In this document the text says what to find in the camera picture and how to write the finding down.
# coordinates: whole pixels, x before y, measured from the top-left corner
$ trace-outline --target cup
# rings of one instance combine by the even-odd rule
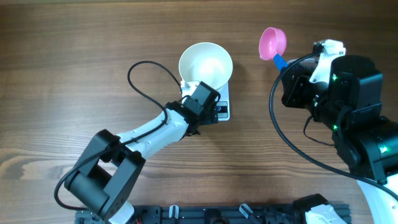
[[[202,42],[189,47],[181,55],[178,69],[183,82],[204,82],[220,91],[231,78],[233,64],[221,46]]]

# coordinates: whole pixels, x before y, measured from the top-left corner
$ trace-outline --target wooden table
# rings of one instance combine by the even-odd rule
[[[284,57],[310,53],[312,43],[336,39],[349,54],[371,57],[384,74],[382,113],[398,120],[396,1],[151,1],[0,6],[0,223],[72,223],[74,212],[53,199],[59,178],[92,136],[134,129],[160,110],[132,90],[128,68],[162,63],[178,76],[182,52],[197,42],[223,46],[234,62],[231,119],[200,128],[149,159],[130,195],[135,205],[290,203],[321,193],[348,203],[353,223],[372,223],[354,180],[305,161],[277,135],[268,112],[278,75],[259,58],[267,27],[283,29]],[[180,98],[158,67],[133,72],[140,90],[161,103]],[[277,119],[299,148],[348,170],[332,147],[304,138],[305,110],[284,108]],[[309,135],[331,141],[312,123]],[[65,203],[81,205],[66,190]]]

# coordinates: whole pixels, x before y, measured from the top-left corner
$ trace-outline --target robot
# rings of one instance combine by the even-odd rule
[[[191,95],[163,107],[132,84],[130,72],[140,63],[164,67],[155,62],[139,62],[128,72],[133,89],[162,108],[161,114],[126,133],[113,135],[104,129],[95,134],[54,192],[57,203],[62,207],[84,214],[88,211],[93,219],[87,223],[94,223],[95,217],[102,223],[141,224],[137,214],[142,208],[134,208],[127,198],[146,160],[173,142],[199,134],[200,125],[218,122],[216,104],[220,94],[216,90],[200,82]],[[273,96],[280,81],[284,86],[282,103],[286,107],[306,109],[311,114],[308,122],[313,119],[331,129],[333,146],[348,165],[349,173],[308,157],[284,136],[273,112]],[[293,150],[318,166],[357,179],[375,223],[398,223],[398,124],[380,116],[381,88],[382,73],[370,59],[345,55],[343,43],[323,40],[314,43],[311,54],[282,67],[272,87],[269,106],[277,132]],[[117,167],[114,175],[101,168],[99,160],[112,162]],[[62,184],[86,208],[63,204],[58,198]],[[247,222],[255,224],[271,223],[271,220],[272,223],[347,223],[321,195],[302,198],[286,209],[290,210],[290,215],[283,216],[280,210],[275,212],[282,214],[279,221],[256,216],[258,209],[251,209],[246,204],[239,207],[239,212]],[[173,223],[202,223],[179,221],[176,206],[167,211]],[[206,224],[232,223],[221,215],[220,209],[208,209],[203,215],[203,223]]]

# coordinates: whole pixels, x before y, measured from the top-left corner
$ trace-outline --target table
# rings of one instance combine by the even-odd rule
[[[162,63],[178,76],[182,52],[214,42],[231,55],[231,119],[200,127],[149,159],[130,202],[135,205],[290,203],[320,193],[348,203],[353,223],[372,223],[354,180],[305,161],[277,135],[268,96],[278,75],[258,55],[267,27],[285,31],[284,57],[310,53],[312,43],[336,39],[348,54],[371,57],[384,74],[382,113],[398,120],[398,6],[394,1],[141,1],[0,6],[0,223],[72,223],[74,212],[53,199],[58,179],[92,136],[134,129],[160,110],[132,90],[128,68],[140,60]],[[180,98],[158,67],[140,65],[137,87],[161,103]],[[332,147],[304,138],[305,110],[284,108],[277,119],[299,148],[348,170]],[[311,123],[308,134],[330,142]],[[81,205],[62,189],[65,203]]]

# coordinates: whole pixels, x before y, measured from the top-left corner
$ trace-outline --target blue handle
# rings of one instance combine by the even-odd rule
[[[288,66],[285,59],[282,58],[282,56],[280,56],[279,54],[275,55],[274,62],[279,71],[281,71],[284,67]]]

